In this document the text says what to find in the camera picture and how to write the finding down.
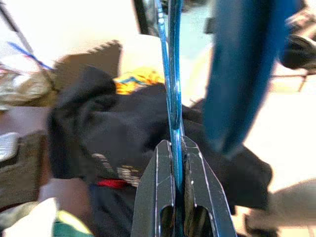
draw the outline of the green fabric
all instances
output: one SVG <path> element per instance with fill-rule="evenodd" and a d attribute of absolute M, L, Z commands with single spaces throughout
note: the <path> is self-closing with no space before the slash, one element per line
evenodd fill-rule
<path fill-rule="evenodd" d="M 54 237 L 93 237 L 93 235 L 82 233 L 68 224 L 56 221 L 54 223 Z"/>

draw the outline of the white wall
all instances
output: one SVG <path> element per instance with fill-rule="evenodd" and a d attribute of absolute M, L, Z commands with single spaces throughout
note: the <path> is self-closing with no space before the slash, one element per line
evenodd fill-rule
<path fill-rule="evenodd" d="M 312 9 L 316 14 L 316 1 L 315 0 L 305 0 L 305 3 Z"/>
<path fill-rule="evenodd" d="M 0 17 L 0 59 L 16 53 L 13 48 L 8 46 L 7 41 L 17 42 L 17 37 L 8 29 L 6 23 Z"/>
<path fill-rule="evenodd" d="M 4 2 L 39 58 L 54 60 L 65 54 L 85 52 L 106 41 L 123 40 L 139 32 L 132 0 Z"/>

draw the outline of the red fabric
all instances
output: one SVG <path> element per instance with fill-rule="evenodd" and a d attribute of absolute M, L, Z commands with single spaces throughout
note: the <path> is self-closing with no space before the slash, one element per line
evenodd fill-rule
<path fill-rule="evenodd" d="M 122 189 L 126 185 L 128 185 L 128 183 L 121 179 L 105 179 L 98 182 L 98 186 L 107 186 L 114 189 Z"/>

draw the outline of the black fabric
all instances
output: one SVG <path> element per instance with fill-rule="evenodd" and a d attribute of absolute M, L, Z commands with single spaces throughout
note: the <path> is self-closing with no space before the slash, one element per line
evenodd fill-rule
<path fill-rule="evenodd" d="M 89 186 L 96 237 L 130 237 L 133 221 L 135 187 L 121 190 Z"/>
<path fill-rule="evenodd" d="M 265 208 L 270 166 L 247 148 L 231 160 L 213 152 L 199 109 L 183 106 L 183 119 L 186 136 L 199 145 L 222 183 L 229 205 Z M 54 177 L 81 177 L 90 185 L 122 178 L 136 185 L 155 146 L 162 139 L 170 140 L 164 86 L 117 95 L 109 75 L 87 68 L 82 80 L 61 94 L 49 116 L 48 131 Z M 125 219 L 131 220 L 134 192 L 134 187 L 118 191 L 91 186 L 95 222 L 101 233 L 108 234 L 104 236 L 125 236 L 130 230 Z"/>

